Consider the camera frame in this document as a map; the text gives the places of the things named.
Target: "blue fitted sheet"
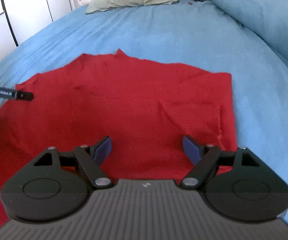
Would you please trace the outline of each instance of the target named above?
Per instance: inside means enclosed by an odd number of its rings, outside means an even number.
[[[132,57],[229,72],[238,144],[249,147],[288,183],[288,63],[255,33],[211,1],[180,0],[90,15],[85,10],[78,8],[52,23],[2,60],[0,86],[13,87],[81,53],[107,54],[119,48]]]

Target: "metal screw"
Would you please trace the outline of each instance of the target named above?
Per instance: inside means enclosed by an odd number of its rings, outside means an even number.
[[[185,179],[183,179],[183,184],[185,185],[185,186],[191,186],[191,187],[194,187],[194,186],[196,186],[197,184],[198,184],[198,179],[196,179],[196,178],[185,178]]]
[[[98,178],[95,180],[97,186],[108,186],[111,183],[109,178]]]

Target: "blue blanket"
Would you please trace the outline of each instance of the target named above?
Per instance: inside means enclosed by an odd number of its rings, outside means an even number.
[[[229,72],[238,144],[249,147],[288,183],[285,55],[212,1],[180,0],[90,15],[85,11],[86,7],[74,10],[2,60],[0,86],[13,87],[81,53],[114,53],[119,48],[132,57]]]

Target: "black gap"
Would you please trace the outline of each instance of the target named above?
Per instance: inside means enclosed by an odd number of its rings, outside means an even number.
[[[46,153],[42,158],[40,158],[34,166],[51,166],[52,162],[52,154]]]
[[[242,166],[259,167],[259,164],[249,155],[249,153],[243,153]]]

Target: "screw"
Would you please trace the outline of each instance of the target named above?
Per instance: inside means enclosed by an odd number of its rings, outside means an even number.
[[[95,184],[97,186],[108,186],[111,184],[111,180],[109,178],[98,178],[95,180]]]
[[[194,186],[196,186],[197,184],[198,184],[198,179],[196,179],[196,178],[185,178],[185,179],[183,179],[183,184],[185,185],[185,186],[191,186],[191,187],[194,187]]]

